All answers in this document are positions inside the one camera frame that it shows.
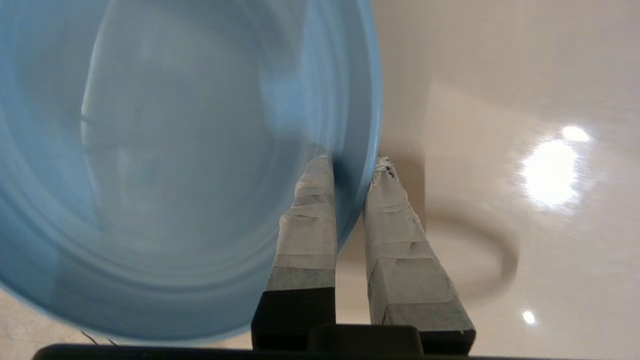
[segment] white tape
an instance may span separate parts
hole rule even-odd
[[[337,233],[333,164],[328,155],[309,162],[296,184],[295,196],[280,218],[268,291],[335,286]]]
[[[371,322],[419,331],[473,329],[388,158],[374,170],[364,209]]]

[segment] wire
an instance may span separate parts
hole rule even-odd
[[[86,332],[84,331],[80,331],[82,332],[82,335],[86,336],[89,340],[91,340],[94,344],[98,345],[98,343],[91,337],[89,336]]]

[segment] floor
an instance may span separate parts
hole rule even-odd
[[[640,3],[372,5],[380,152],[476,325],[472,353],[637,359]],[[368,321],[363,258],[359,225],[340,322]],[[56,342],[89,340],[0,294],[1,360]]]

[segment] blue plastic bowl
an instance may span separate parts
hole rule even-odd
[[[250,323],[305,162],[364,203],[380,66],[361,0],[0,1],[0,281],[147,341]]]

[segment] polished floor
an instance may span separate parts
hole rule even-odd
[[[476,325],[472,353],[637,359],[640,3],[372,4],[380,152]],[[360,226],[337,286],[339,321],[368,322]],[[88,340],[0,295],[0,359],[55,342]]]

